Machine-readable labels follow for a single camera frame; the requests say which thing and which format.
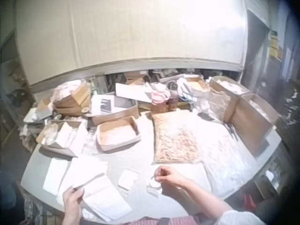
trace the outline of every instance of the jar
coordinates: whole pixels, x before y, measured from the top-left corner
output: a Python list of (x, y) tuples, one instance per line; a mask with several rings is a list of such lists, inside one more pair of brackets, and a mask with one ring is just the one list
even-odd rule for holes
[(151, 93), (151, 114), (166, 113), (167, 110), (167, 100), (170, 97), (168, 91), (153, 91)]

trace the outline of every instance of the document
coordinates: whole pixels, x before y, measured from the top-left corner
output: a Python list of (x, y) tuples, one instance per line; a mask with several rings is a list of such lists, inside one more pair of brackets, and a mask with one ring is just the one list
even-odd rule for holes
[(106, 222), (118, 219), (132, 211), (108, 177), (96, 178), (84, 187), (89, 193), (83, 200)]
[(44, 181), (43, 189), (52, 195), (57, 195), (60, 182), (68, 166), (68, 161), (64, 159), (53, 158)]
[(57, 193), (56, 201), (64, 205), (62, 195), (68, 188), (82, 187), (96, 176), (105, 175), (107, 166), (107, 162), (92, 156), (80, 155), (78, 158), (73, 158)]

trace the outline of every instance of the person's left hand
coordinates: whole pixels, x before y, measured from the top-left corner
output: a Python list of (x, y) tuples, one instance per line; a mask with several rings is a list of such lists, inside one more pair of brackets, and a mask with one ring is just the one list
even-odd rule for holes
[(84, 194), (84, 189), (76, 190), (70, 187), (63, 194), (65, 217), (62, 222), (63, 225), (79, 225), (82, 217), (80, 202)]

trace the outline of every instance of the lid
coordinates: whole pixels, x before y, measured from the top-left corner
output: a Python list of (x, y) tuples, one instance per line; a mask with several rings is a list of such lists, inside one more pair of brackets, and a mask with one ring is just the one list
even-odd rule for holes
[(167, 90), (158, 91), (155, 90), (151, 93), (151, 101), (155, 104), (160, 104), (167, 101), (170, 98), (170, 92)]

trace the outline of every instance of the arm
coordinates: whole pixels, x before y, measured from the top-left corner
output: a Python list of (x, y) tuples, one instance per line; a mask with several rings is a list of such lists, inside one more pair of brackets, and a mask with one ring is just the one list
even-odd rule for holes
[(157, 182), (168, 183), (184, 189), (210, 218), (217, 219), (224, 212), (232, 210), (226, 202), (205, 191), (192, 180), (185, 178), (174, 168), (161, 166), (155, 171), (154, 176)]

